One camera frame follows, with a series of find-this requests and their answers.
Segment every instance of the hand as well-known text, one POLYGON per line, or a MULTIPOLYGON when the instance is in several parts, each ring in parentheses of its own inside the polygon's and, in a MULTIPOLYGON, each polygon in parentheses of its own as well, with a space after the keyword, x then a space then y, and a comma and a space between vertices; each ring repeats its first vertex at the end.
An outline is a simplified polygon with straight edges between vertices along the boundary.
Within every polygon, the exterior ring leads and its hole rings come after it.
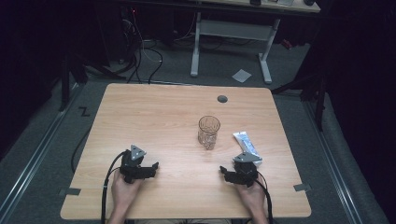
POLYGON ((114 208, 107 224, 124 223, 126 213, 133 203, 142 183, 143 179, 136 179, 133 184, 128 184, 124 181, 124 176, 120 174, 120 170, 115 171, 114 181, 111 186, 114 208))
MULTIPOLYGON (((263 185, 260 177, 257 180, 263 185)), ((241 197, 242 203, 252 215, 254 224, 268 224, 268 219, 264 212, 265 194, 262 187, 256 182, 250 188, 246 185, 234 185, 241 197)))

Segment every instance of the tape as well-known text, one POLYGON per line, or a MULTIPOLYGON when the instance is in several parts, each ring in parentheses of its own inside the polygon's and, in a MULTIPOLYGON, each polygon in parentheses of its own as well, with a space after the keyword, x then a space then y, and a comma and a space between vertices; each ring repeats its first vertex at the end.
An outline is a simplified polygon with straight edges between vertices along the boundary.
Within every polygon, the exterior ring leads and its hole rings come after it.
POLYGON ((59 196, 65 196, 65 195, 79 195, 81 192, 81 189, 61 189, 59 190, 59 196))
POLYGON ((311 188, 311 185, 309 185, 309 184, 300 184, 300 185, 294 185, 294 189, 296 191, 304 190, 305 192, 307 192, 307 191, 311 190, 312 188, 311 188))

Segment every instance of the clear glass cup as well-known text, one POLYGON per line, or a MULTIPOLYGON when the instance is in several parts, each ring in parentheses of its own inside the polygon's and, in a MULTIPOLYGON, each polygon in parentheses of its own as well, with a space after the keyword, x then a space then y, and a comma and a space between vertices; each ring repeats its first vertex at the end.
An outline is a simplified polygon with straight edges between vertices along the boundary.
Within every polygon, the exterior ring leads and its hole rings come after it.
POLYGON ((213 116, 204 116, 199 120, 198 141, 207 150, 215 147, 220 121, 213 116))

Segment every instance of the table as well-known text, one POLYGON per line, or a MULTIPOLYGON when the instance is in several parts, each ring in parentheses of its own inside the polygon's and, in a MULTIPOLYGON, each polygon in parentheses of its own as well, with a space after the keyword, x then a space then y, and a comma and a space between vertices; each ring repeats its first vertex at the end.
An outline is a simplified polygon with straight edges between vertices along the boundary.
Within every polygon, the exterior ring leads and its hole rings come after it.
MULTIPOLYGON (((249 0, 201 0, 200 2, 252 7, 252 5, 249 3, 249 0)), ((317 4, 309 7, 304 3, 304 0, 294 0, 291 6, 285 6, 268 1, 262 2, 259 7, 299 12, 320 12, 320 8, 317 4)), ((195 26, 194 50, 191 61, 191 76, 198 76, 200 35, 218 35, 224 37, 235 37, 265 41, 266 44, 263 48, 263 51, 259 54, 259 61, 262 68, 264 82, 266 84, 271 84, 272 79, 266 60, 273 44, 279 23, 280 19, 275 19, 274 24, 267 26, 228 21, 201 20, 201 13, 198 13, 195 26)))
MULTIPOLYGON (((61 211, 65 219, 98 219, 103 182, 114 158, 134 144, 147 151, 142 166, 160 163, 146 179, 128 218, 249 217, 219 167, 233 170, 242 152, 233 133, 246 131, 263 157, 259 171, 272 196, 274 217, 307 217, 311 213, 271 92, 265 88, 110 84, 82 152, 61 211), (228 98, 220 103, 218 96, 228 98), (219 119, 213 150, 198 143, 198 121, 219 119)), ((112 210, 107 194, 108 217, 112 210)))

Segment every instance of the black circle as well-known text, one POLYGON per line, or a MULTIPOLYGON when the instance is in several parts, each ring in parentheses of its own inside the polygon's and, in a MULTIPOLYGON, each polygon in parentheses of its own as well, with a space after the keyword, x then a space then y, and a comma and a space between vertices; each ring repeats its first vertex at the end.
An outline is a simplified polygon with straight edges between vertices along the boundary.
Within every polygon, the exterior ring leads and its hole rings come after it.
POLYGON ((227 101, 228 101, 228 98, 227 98, 227 96, 225 96, 225 95, 220 95, 220 96, 218 96, 218 101, 220 102, 220 103, 227 103, 227 101))

